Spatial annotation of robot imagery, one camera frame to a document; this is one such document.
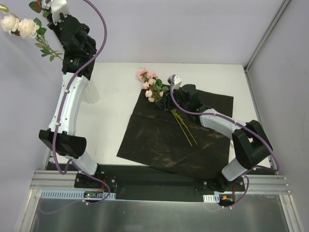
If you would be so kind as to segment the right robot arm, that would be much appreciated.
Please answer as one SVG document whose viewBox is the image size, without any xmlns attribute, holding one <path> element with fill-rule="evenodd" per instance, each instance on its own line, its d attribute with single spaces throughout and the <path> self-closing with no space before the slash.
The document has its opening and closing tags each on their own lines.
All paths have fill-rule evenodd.
<svg viewBox="0 0 309 232">
<path fill-rule="evenodd" d="M 162 110 L 177 108 L 186 113 L 193 123 L 212 129 L 233 142 L 235 158 L 214 180 L 208 182 L 214 191 L 229 190 L 238 177 L 258 168 L 262 160 L 273 154 L 269 139 L 258 121 L 236 121 L 202 104 L 195 85 L 184 85 L 181 89 L 162 87 L 162 91 L 161 98 L 156 102 Z"/>
</svg>

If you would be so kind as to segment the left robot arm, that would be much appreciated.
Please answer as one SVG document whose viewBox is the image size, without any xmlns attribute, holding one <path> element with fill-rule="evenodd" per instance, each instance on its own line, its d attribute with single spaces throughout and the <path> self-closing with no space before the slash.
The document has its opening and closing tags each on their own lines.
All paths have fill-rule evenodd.
<svg viewBox="0 0 309 232">
<path fill-rule="evenodd" d="M 95 64 L 96 42 L 88 35 L 89 27 L 74 16 L 60 13 L 57 22 L 52 17 L 48 21 L 64 49 L 63 75 L 54 116 L 48 128 L 40 130 L 39 139 L 53 152 L 57 167 L 57 157 L 65 157 L 87 173 L 85 182 L 91 188 L 97 188 L 102 182 L 96 172 L 98 165 L 86 151 L 86 138 L 76 136 L 80 104 Z"/>
</svg>

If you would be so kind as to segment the green leafy flower stem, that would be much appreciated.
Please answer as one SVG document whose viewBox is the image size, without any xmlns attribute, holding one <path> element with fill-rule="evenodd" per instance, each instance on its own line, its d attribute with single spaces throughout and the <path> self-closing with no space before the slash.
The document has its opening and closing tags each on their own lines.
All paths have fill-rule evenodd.
<svg viewBox="0 0 309 232">
<path fill-rule="evenodd" d="M 31 10 L 38 14 L 42 14 L 44 18 L 47 18 L 52 14 L 50 4 L 47 4 L 44 0 L 34 0 L 31 1 L 28 6 Z"/>
</svg>

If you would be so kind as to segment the white peony flower stem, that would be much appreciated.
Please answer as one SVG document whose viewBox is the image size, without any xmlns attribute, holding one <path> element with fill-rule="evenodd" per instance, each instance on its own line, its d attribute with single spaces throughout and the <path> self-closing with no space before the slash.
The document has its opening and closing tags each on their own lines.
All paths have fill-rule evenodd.
<svg viewBox="0 0 309 232">
<path fill-rule="evenodd" d="M 6 14 L 0 20 L 0 28 L 3 32 L 19 36 L 23 39 L 35 39 L 35 46 L 40 49 L 42 57 L 49 57 L 50 61 L 53 61 L 55 58 L 63 60 L 63 53 L 53 50 L 46 40 L 47 28 L 42 26 L 40 19 L 20 19 L 5 4 L 0 5 L 0 12 Z"/>
</svg>

